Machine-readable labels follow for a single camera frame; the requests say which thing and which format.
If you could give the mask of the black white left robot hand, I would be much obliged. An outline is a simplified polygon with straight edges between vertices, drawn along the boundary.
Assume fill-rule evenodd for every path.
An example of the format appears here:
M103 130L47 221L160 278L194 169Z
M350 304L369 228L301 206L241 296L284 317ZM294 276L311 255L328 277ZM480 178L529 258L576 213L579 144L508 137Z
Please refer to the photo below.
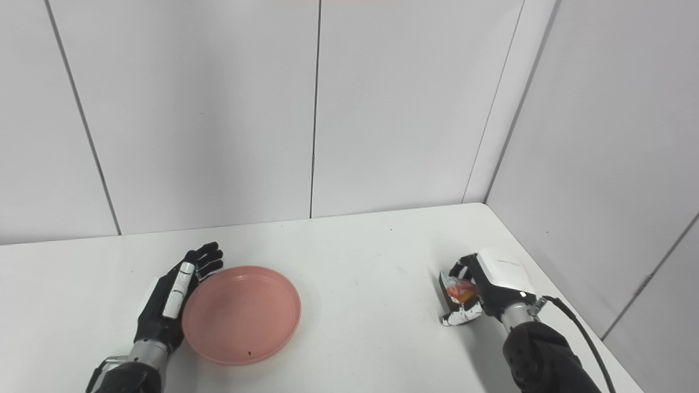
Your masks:
M172 355L182 345L184 332L182 316L189 297L198 286L217 273L223 264L224 252L219 243L202 245L199 249L190 249L181 261L177 262L164 276L160 276L150 298L137 319L137 333L133 341L160 342ZM175 288L177 277L182 273L182 266L190 265L187 286L180 290Z

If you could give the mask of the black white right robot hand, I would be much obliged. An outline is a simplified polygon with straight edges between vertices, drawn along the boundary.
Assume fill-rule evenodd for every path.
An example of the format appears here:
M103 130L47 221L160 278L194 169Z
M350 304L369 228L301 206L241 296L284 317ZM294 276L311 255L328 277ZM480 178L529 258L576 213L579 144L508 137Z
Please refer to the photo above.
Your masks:
M440 318L444 326L462 326L482 315L496 318L506 331L539 321L526 266L501 249L483 248L462 256L448 272L440 272L439 285L448 309Z

